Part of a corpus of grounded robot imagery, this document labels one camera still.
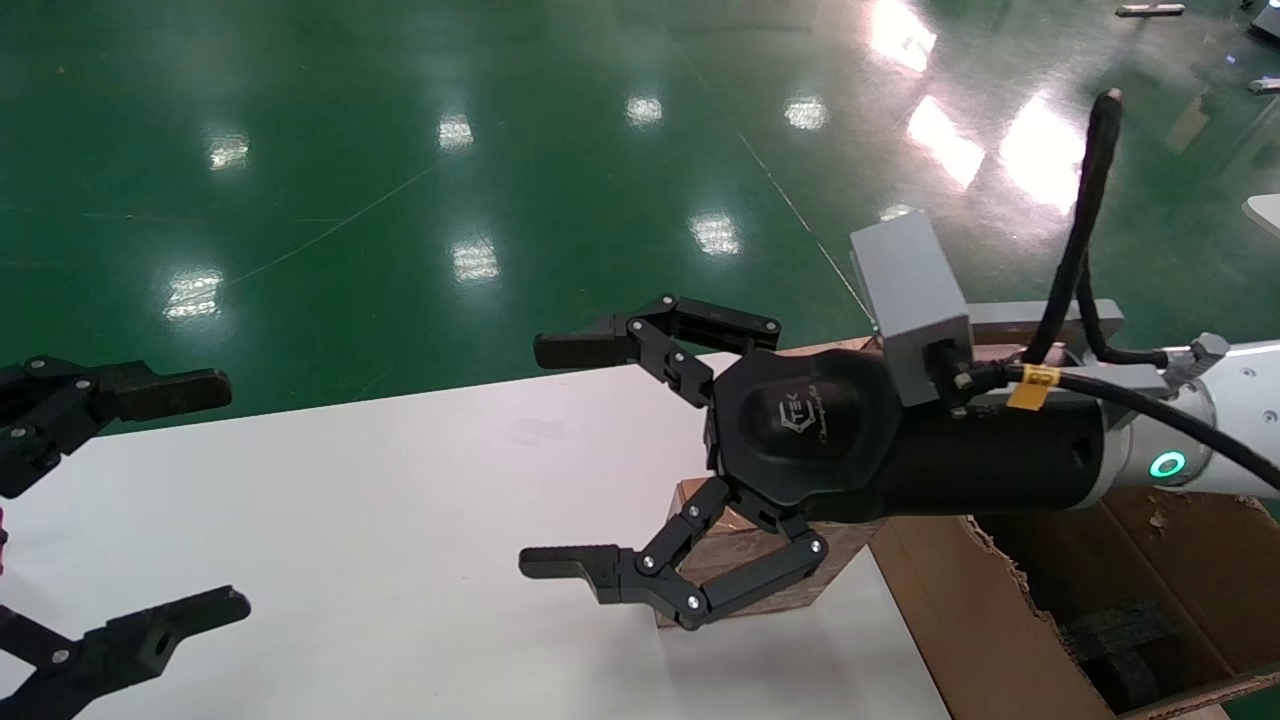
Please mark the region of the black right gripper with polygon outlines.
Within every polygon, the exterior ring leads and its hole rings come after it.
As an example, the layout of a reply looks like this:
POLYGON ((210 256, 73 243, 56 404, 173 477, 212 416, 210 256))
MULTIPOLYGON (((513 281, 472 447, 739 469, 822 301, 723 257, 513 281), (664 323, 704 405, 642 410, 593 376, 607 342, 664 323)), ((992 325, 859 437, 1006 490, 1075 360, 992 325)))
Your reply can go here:
POLYGON ((579 578, 600 605, 643 603, 695 632, 817 571, 829 546, 799 515, 1057 512, 1102 495, 1106 425, 1094 402, 1048 401, 1030 411, 997 396, 956 418, 940 400, 904 405, 877 354, 768 352, 780 334, 773 318, 678 295, 589 331, 538 334, 532 351, 543 369, 634 364, 686 404, 710 406, 707 441, 719 477, 704 480, 643 550, 530 547, 518 553, 520 571, 579 578), (714 380, 686 345, 748 355, 714 380), (682 561, 728 510, 783 537, 783 546, 701 584, 682 577, 682 561))

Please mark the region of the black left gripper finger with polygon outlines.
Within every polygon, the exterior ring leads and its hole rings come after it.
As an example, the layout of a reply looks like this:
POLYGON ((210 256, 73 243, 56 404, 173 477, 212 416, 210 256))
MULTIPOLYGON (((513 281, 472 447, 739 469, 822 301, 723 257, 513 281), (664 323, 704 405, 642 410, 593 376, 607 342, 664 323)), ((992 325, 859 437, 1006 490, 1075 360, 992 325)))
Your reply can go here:
POLYGON ((1 370, 1 496, 18 498, 114 421, 151 421, 225 407, 216 369, 163 375, 146 363, 82 366, 36 356, 1 370))
POLYGON ((250 600, 224 585, 114 618, 78 641, 1 609, 1 650, 32 666, 3 698, 4 719, 73 719, 92 702, 161 676, 182 641, 243 621, 250 600))

